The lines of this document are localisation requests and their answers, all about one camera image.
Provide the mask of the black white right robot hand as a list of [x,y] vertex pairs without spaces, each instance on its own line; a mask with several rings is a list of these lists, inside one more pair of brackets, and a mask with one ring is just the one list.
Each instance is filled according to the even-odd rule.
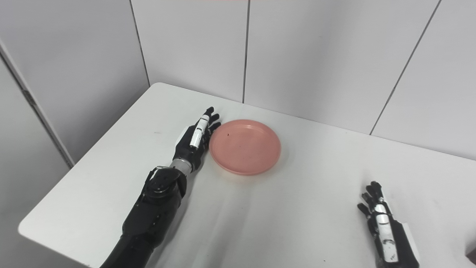
[[418,253],[405,224],[397,221],[385,199],[382,185],[371,181],[357,208],[367,219],[376,248],[377,268],[419,268]]

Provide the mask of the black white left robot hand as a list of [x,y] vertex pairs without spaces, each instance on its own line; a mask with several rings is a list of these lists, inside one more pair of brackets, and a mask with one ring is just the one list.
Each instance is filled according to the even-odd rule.
[[189,173],[195,172],[201,166],[201,160],[207,151],[214,131],[221,126],[220,115],[209,107],[199,120],[186,129],[175,147],[172,161],[185,161],[190,166]]

